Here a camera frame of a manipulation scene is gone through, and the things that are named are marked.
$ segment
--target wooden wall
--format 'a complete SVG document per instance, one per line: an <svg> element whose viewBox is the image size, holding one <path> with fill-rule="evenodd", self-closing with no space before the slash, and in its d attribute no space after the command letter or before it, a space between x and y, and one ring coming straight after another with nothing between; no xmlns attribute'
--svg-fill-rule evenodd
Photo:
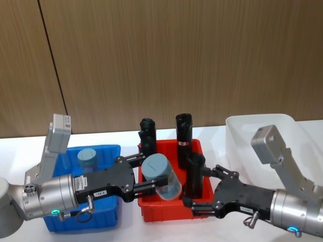
<svg viewBox="0 0 323 242"><path fill-rule="evenodd" d="M323 118L321 0L39 2L74 133L137 130L143 117L169 128L182 112L195 126Z"/></svg>
<svg viewBox="0 0 323 242"><path fill-rule="evenodd" d="M0 0L0 138L47 133L65 113L37 1Z"/></svg>

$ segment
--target translucent plastic container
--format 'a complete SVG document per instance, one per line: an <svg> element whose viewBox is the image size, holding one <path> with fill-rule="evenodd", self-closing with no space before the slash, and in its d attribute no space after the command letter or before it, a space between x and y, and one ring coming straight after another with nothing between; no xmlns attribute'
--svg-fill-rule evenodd
<svg viewBox="0 0 323 242"><path fill-rule="evenodd" d="M323 184L323 157L302 128L286 114L232 116L226 120L226 154L230 170L240 173L241 181L264 188L284 188L275 170L264 165L251 147L251 139L263 126L276 125L286 147L303 175Z"/></svg>
<svg viewBox="0 0 323 242"><path fill-rule="evenodd" d="M168 185L156 188L157 194L163 200L178 198L182 192L182 185L178 180L172 165L163 154L152 154L148 156L141 165L141 171L146 180L151 181L158 176L167 175Z"/></svg>

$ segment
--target cable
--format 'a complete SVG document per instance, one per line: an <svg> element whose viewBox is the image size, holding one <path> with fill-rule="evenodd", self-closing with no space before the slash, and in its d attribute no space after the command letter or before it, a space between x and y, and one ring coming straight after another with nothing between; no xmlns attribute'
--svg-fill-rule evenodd
<svg viewBox="0 0 323 242"><path fill-rule="evenodd" d="M82 215L82 214L88 214L89 215L89 218L88 219L86 219L86 220L80 220L80 215ZM91 219L92 219L92 217L93 217L93 214L92 213L90 213L90 212L88 212L88 211L85 211L85 212L82 212L82 211L79 211L78 213L77 213L77 215L76 215L76 221L78 221L79 223L87 223L88 221L90 221Z"/></svg>

